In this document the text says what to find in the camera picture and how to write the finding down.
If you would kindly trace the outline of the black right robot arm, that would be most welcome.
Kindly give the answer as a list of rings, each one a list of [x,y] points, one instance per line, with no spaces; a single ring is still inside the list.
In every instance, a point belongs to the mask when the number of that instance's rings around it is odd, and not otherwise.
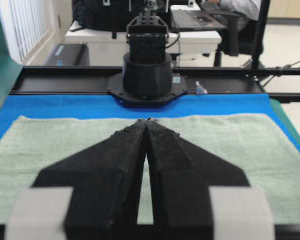
[[[129,52],[122,73],[109,79],[108,94],[132,106],[162,106],[188,92],[187,82],[173,73],[172,56],[166,52],[169,27],[159,17],[161,4],[140,1],[140,13],[127,25]]]

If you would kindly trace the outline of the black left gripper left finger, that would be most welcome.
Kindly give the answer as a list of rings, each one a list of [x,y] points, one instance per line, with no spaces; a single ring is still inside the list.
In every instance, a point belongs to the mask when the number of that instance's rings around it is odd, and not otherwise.
[[[135,225],[147,123],[42,169],[23,190],[5,227],[7,240],[108,240],[114,226]]]

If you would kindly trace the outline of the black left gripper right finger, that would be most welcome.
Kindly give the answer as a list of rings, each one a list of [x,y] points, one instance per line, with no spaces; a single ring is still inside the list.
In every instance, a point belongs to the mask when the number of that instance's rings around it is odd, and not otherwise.
[[[264,192],[236,165],[146,122],[154,227],[160,240],[273,240]]]

